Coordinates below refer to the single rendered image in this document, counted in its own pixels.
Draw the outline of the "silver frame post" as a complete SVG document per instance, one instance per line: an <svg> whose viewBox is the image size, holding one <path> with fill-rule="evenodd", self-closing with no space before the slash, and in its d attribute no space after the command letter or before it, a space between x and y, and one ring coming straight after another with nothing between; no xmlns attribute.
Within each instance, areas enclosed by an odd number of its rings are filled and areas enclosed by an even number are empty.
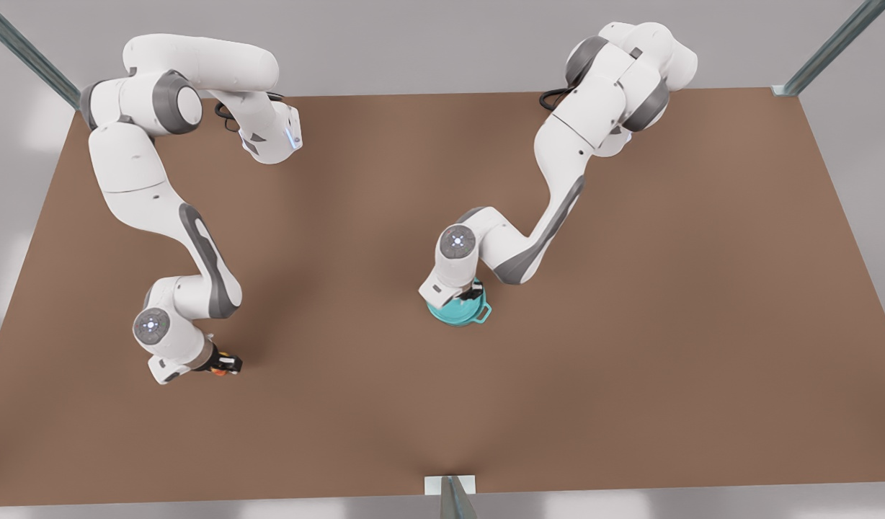
<svg viewBox="0 0 885 519"><path fill-rule="evenodd" d="M785 83L772 85L775 97L799 97L848 46L885 11L885 0L862 0L860 6L825 40Z"/></svg>
<svg viewBox="0 0 885 519"><path fill-rule="evenodd" d="M53 89L75 110L79 110L80 91L50 59L47 59L19 30L0 12L0 43L10 50L31 72Z"/></svg>
<svg viewBox="0 0 885 519"><path fill-rule="evenodd" d="M440 519L478 519L469 499L476 494L474 475L426 476L424 494L440 497Z"/></svg>

